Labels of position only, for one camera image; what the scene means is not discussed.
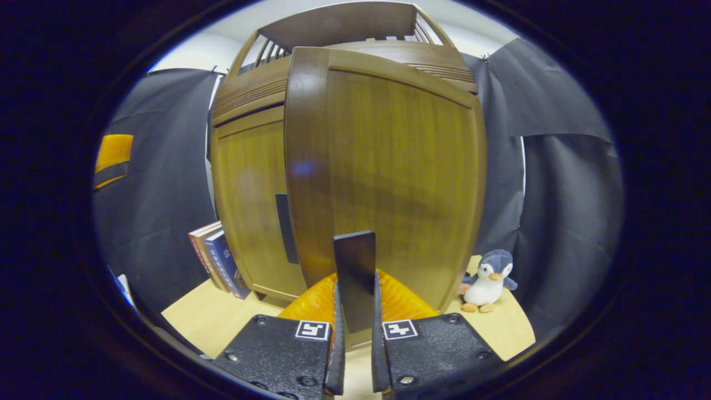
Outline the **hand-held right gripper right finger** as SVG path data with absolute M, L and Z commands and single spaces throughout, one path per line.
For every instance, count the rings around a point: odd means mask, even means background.
M 372 387 L 384 399 L 462 397 L 503 372 L 503 360 L 462 314 L 387 322 L 379 275 L 373 294 Z

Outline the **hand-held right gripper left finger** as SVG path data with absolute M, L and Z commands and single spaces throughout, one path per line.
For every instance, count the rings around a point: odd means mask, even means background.
M 253 316 L 213 364 L 282 397 L 331 399 L 344 392 L 344 330 L 337 276 L 331 274 L 278 316 Z

